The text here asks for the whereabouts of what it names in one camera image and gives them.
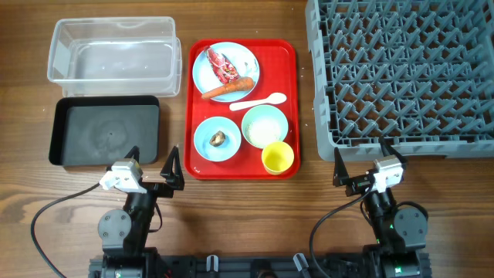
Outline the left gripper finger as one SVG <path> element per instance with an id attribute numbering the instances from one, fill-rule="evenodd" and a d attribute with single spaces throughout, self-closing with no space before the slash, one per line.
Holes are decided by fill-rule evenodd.
<path id="1" fill-rule="evenodd" d="M 125 159 L 134 159 L 136 162 L 140 160 L 140 148 L 133 146 L 129 152 L 124 156 Z"/>
<path id="2" fill-rule="evenodd" d="M 164 167 L 161 169 L 160 176 L 165 179 L 166 183 L 172 189 L 184 188 L 184 176 L 177 146 L 173 146 L 171 149 L 171 153 L 168 155 Z"/>

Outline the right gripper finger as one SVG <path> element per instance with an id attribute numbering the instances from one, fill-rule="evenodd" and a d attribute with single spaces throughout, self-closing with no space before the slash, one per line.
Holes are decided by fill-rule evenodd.
<path id="1" fill-rule="evenodd" d="M 333 185 L 340 187 L 347 185 L 349 181 L 349 175 L 347 168 L 344 164 L 343 158 L 340 154 L 339 148 L 334 148 L 334 173 L 333 173 Z"/>
<path id="2" fill-rule="evenodd" d="M 394 155 L 401 162 L 402 166 L 406 166 L 408 164 L 408 159 L 396 151 L 388 142 L 386 142 L 384 137 L 379 137 L 379 144 L 381 146 L 383 156 L 387 157 Z"/>

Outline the small light blue bowl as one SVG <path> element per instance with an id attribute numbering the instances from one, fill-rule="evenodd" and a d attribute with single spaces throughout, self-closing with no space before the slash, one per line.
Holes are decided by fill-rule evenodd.
<path id="1" fill-rule="evenodd" d="M 226 141 L 213 147 L 209 141 L 213 134 L 222 131 Z M 242 135 L 237 124 L 226 117 L 210 117 L 203 120 L 195 130 L 193 143 L 195 150 L 208 161 L 222 162 L 232 158 L 240 148 Z"/>

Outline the brown mushroom piece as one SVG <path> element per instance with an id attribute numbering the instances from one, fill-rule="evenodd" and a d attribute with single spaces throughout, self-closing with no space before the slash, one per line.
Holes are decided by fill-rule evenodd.
<path id="1" fill-rule="evenodd" d="M 212 135 L 209 144 L 213 147 L 219 147 L 226 141 L 226 135 L 222 131 L 217 131 Z"/>

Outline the white rice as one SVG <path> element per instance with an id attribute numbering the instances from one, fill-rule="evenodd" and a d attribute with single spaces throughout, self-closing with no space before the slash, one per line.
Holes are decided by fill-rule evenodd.
<path id="1" fill-rule="evenodd" d="M 264 148 L 267 145 L 281 140 L 281 129 L 277 121 L 272 118 L 258 119 L 247 126 L 247 140 L 255 147 Z"/>

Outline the green bowl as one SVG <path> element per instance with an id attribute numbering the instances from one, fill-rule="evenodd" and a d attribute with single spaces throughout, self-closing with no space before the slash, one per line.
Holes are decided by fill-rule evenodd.
<path id="1" fill-rule="evenodd" d="M 253 107 L 245 113 L 244 117 L 242 118 L 242 124 L 241 124 L 242 134 L 244 138 L 247 140 L 246 130 L 248 124 L 250 124 L 255 120 L 264 119 L 264 118 L 272 118 L 277 121 L 282 132 L 280 141 L 284 141 L 289 131 L 289 123 L 285 114 L 279 108 L 265 104 Z"/>

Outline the orange carrot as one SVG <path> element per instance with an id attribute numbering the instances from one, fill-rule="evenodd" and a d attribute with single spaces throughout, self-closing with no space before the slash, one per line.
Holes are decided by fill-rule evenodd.
<path id="1" fill-rule="evenodd" d="M 241 77 L 230 83 L 226 83 L 223 86 L 217 87 L 213 90 L 203 93 L 201 98 L 211 99 L 228 93 L 251 90 L 254 86 L 255 86 L 255 82 L 251 77 Z"/>

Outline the red snack wrapper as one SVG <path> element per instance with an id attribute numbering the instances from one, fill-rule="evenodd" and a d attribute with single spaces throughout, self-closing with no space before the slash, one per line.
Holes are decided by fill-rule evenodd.
<path id="1" fill-rule="evenodd" d="M 222 84 L 227 84 L 240 78 L 237 69 L 224 54 L 216 52 L 210 46 L 204 49 L 204 53 L 213 73 Z"/>

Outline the white tissue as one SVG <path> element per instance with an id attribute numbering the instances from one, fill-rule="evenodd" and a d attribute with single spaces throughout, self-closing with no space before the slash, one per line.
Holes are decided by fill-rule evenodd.
<path id="1" fill-rule="evenodd" d="M 253 80 L 259 78 L 259 64 L 256 59 L 247 60 L 244 62 L 245 72 L 244 76 L 251 77 Z"/>

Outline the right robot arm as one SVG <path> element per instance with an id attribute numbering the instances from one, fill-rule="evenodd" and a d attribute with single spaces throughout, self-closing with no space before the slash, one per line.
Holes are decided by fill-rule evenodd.
<path id="1" fill-rule="evenodd" d="M 361 211 L 370 224 L 376 243 L 361 253 L 328 255 L 325 266 L 332 277 L 431 278 L 426 246 L 428 212 L 415 202 L 396 202 L 391 188 L 403 181 L 407 159 L 382 137 L 383 157 L 364 175 L 350 177 L 338 149 L 334 150 L 333 184 L 344 186 L 348 197 L 360 195 Z"/>

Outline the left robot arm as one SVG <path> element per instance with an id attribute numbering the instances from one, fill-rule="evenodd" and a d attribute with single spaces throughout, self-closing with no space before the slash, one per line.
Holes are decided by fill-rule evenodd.
<path id="1" fill-rule="evenodd" d="M 146 247 L 154 215 L 160 215 L 159 198 L 172 198 L 174 192 L 184 189 L 178 147 L 173 147 L 161 177 L 164 182 L 143 180 L 139 165 L 140 151 L 131 148 L 125 158 L 114 162 L 100 179 L 105 190 L 115 188 L 127 194 L 122 209 L 105 213 L 98 224 L 102 239 L 103 258 L 90 262 L 89 277 L 171 277 L 172 270 L 154 247 Z"/>

